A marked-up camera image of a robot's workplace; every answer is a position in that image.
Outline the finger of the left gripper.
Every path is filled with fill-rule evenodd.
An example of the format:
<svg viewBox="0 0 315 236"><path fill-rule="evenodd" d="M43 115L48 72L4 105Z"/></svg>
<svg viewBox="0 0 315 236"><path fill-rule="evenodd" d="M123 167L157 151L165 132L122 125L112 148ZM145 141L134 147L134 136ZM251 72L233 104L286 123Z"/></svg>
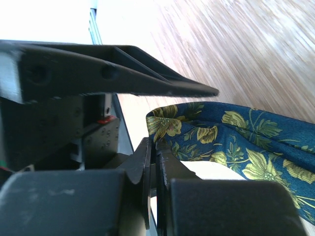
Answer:
<svg viewBox="0 0 315 236"><path fill-rule="evenodd" d="M2 98L31 104L105 93L212 97L219 91L180 75L135 46L0 43Z"/></svg>

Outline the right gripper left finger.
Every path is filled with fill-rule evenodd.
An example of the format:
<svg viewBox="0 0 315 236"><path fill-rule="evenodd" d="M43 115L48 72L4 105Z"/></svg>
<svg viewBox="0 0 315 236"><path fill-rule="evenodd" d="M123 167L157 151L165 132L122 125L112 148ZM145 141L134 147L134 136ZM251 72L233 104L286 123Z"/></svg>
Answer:
<svg viewBox="0 0 315 236"><path fill-rule="evenodd" d="M0 191L3 236L143 236L152 144L116 168L13 174Z"/></svg>

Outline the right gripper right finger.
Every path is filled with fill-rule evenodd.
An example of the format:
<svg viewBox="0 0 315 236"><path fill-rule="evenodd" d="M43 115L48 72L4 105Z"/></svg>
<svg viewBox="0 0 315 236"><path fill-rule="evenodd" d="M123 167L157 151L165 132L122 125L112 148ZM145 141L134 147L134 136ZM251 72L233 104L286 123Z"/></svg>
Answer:
<svg viewBox="0 0 315 236"><path fill-rule="evenodd" d="M156 143L157 233L160 236L304 236L279 183L203 180L165 141Z"/></svg>

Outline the blue yellow floral tie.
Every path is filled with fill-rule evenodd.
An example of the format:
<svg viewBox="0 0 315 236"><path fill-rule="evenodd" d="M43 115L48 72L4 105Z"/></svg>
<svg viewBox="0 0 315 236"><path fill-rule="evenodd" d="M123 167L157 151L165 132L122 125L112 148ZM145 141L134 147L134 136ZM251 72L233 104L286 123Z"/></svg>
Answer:
<svg viewBox="0 0 315 236"><path fill-rule="evenodd" d="M149 136L181 161L222 164L249 180L281 184L302 218L315 221L315 126L267 111L219 102L156 108Z"/></svg>

